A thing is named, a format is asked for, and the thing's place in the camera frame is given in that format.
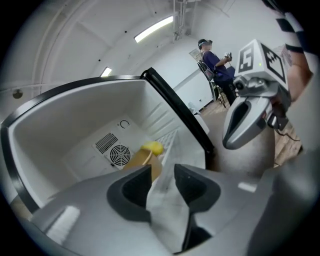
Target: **ceiling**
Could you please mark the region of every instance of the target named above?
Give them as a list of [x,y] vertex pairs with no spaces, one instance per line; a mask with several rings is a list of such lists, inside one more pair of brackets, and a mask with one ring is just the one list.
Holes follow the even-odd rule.
[[[47,0],[17,35],[0,91],[58,85],[100,76],[135,74],[136,67],[168,44],[192,35],[198,5],[223,12],[235,0]],[[141,42],[134,36],[174,14],[174,22]]]

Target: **vent grille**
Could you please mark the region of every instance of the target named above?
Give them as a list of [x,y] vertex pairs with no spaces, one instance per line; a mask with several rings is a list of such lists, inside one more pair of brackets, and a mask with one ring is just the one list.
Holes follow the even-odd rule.
[[117,166],[126,165],[131,158],[130,150],[123,145],[116,145],[110,151],[110,159]]
[[101,154],[104,154],[117,141],[118,141],[118,138],[116,136],[114,136],[112,133],[108,133],[106,136],[104,136],[102,139],[100,139],[95,144],[95,146]]

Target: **metal pole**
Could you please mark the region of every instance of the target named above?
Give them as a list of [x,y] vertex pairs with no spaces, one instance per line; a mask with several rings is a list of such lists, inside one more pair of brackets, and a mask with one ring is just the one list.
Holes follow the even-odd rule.
[[176,40],[176,0],[173,0],[173,42]]
[[198,6],[198,1],[195,1],[194,7],[193,7],[193,11],[192,11],[191,23],[190,23],[190,34],[192,34],[192,28],[194,26],[195,14],[196,14],[197,6]]
[[183,15],[182,15],[182,26],[184,27],[186,24],[186,6],[187,2],[183,3]]
[[181,28],[182,26],[182,7],[183,7],[183,2],[180,3],[179,28]]

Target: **chair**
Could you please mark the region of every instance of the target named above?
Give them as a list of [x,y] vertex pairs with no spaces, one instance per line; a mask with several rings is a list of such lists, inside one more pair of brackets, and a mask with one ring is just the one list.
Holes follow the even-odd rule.
[[214,82],[214,78],[216,74],[208,67],[206,63],[204,63],[202,60],[199,60],[197,62],[199,69],[201,72],[204,74],[205,78],[209,82],[210,90],[212,93],[212,98],[213,101],[215,102],[216,100],[219,101],[220,104],[224,106],[226,109],[226,102],[224,100],[224,97],[222,96],[222,89]]

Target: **person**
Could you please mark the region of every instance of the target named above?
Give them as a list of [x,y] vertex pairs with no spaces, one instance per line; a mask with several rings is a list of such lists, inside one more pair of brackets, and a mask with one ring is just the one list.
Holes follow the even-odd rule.
[[229,57],[219,59],[217,55],[211,52],[211,40],[199,40],[198,47],[201,52],[201,58],[203,62],[212,71],[216,72],[214,82],[222,89],[231,106],[236,99],[235,87],[233,84],[234,78],[228,73],[227,68],[225,67],[225,64],[230,62],[231,59]]
[[[303,93],[307,85],[309,84],[313,73],[310,70],[305,50],[309,53],[309,55],[314,55],[314,49],[310,47],[306,47],[306,43],[308,39],[306,38],[306,35],[301,29],[301,25],[298,23],[297,20],[291,17],[291,23],[295,24],[296,30],[295,31],[292,27],[292,24],[290,24],[286,20],[285,13],[288,13],[287,11],[283,10],[280,5],[277,3],[277,1],[273,1],[273,4],[270,4],[269,0],[262,0],[265,6],[267,6],[276,16],[277,16],[277,22],[280,26],[280,29],[285,32],[290,32],[290,39],[292,42],[295,42],[297,39],[300,42],[300,45],[295,42],[295,46],[292,47],[290,45],[290,41],[286,42],[285,47],[288,52],[288,59],[290,60],[290,67],[287,70],[287,85],[291,97],[291,102],[294,103],[297,101],[297,99],[300,97],[300,95]],[[282,21],[282,24],[284,21],[286,25],[286,29],[283,29],[280,25],[279,21]],[[274,97],[271,99],[272,108],[274,109],[274,112],[276,114],[279,114],[280,116],[285,116],[286,113],[283,113],[281,111],[281,100],[278,97]]]

